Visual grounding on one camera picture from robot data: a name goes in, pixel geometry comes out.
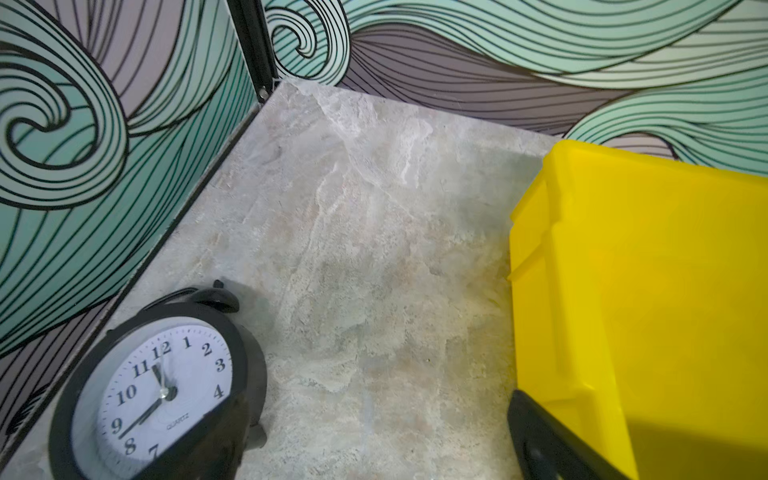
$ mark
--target clock numeral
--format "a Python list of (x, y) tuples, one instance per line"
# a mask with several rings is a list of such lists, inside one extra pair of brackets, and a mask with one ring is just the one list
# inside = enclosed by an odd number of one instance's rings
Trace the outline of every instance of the clock numeral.
[[(161, 347), (163, 350), (163, 353), (170, 353), (170, 343), (169, 342), (163, 342), (163, 346)], [(154, 352), (154, 359), (157, 360), (160, 358), (160, 353), (157, 351), (157, 347), (152, 347), (152, 351)]]
[[(131, 385), (128, 388), (125, 389), (125, 396), (128, 397), (128, 399), (132, 399), (136, 396), (136, 385)], [(125, 398), (123, 397), (123, 392), (118, 392), (118, 398), (120, 399), (120, 405), (125, 403)]]
[(133, 452), (136, 452), (136, 444), (134, 443), (134, 438), (130, 437), (125, 441), (125, 455), (130, 455)]
[(143, 367), (139, 372), (139, 365), (134, 365), (134, 378), (137, 378), (142, 373), (146, 373), (149, 370), (147, 366), (147, 360), (141, 360), (141, 366)]

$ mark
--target hour hand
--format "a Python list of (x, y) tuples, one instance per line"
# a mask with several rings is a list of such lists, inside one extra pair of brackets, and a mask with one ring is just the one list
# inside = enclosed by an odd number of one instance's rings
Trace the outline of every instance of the hour hand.
[(152, 373), (154, 373), (154, 378), (157, 379), (157, 383), (160, 384), (160, 388), (165, 387), (165, 385), (163, 385), (163, 374), (160, 371), (160, 363), (155, 363), (152, 366)]
[(165, 378), (159, 363), (155, 363), (152, 366), (152, 373), (154, 373), (154, 378), (157, 379), (157, 383), (160, 384), (160, 398), (166, 399), (168, 402), (175, 399), (178, 389), (176, 386), (166, 386), (167, 383), (163, 385)]

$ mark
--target minute hand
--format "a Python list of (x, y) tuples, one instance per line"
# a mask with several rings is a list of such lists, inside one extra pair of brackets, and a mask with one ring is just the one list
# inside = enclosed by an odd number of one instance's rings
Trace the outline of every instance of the minute hand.
[(157, 410), (157, 408), (158, 408), (158, 407), (160, 407), (160, 405), (162, 405), (162, 404), (163, 404), (163, 399), (157, 399), (157, 400), (155, 400), (155, 401), (154, 401), (154, 403), (153, 403), (152, 405), (150, 405), (150, 406), (149, 406), (149, 408), (147, 409), (147, 411), (146, 411), (146, 412), (144, 412), (144, 413), (142, 413), (141, 415), (139, 415), (139, 418), (135, 419), (135, 420), (134, 420), (134, 422), (133, 422), (133, 423), (131, 423), (131, 425), (130, 425), (130, 426), (127, 428), (127, 429), (125, 429), (125, 431), (124, 431), (124, 432), (122, 432), (122, 433), (120, 434), (120, 436), (118, 436), (118, 440), (122, 440), (122, 439), (123, 439), (123, 437), (125, 437), (125, 436), (126, 436), (126, 434), (128, 434), (128, 432), (130, 432), (130, 431), (131, 431), (131, 429), (132, 429), (133, 427), (135, 427), (136, 425), (141, 425), (142, 423), (144, 423), (144, 420), (148, 419), (148, 418), (149, 418), (149, 415), (152, 415), (152, 413), (153, 413), (155, 410)]

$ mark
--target alarm clock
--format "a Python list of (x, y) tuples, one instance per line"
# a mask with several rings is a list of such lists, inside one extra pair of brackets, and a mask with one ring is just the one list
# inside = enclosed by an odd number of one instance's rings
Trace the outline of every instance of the alarm clock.
[(239, 308), (216, 280), (108, 331), (56, 406), (54, 477), (233, 478), (243, 451), (266, 442), (266, 364), (256, 339), (225, 315)]

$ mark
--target clock face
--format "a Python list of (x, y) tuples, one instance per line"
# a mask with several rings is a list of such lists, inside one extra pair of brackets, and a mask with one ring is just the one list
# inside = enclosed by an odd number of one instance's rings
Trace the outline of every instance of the clock face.
[(113, 472), (138, 473), (229, 395), (230, 351), (210, 327), (182, 325), (134, 349), (110, 378), (97, 420)]
[(232, 371), (227, 342), (199, 319), (137, 328), (100, 361), (74, 408), (78, 467), (88, 478), (132, 478), (229, 396)]

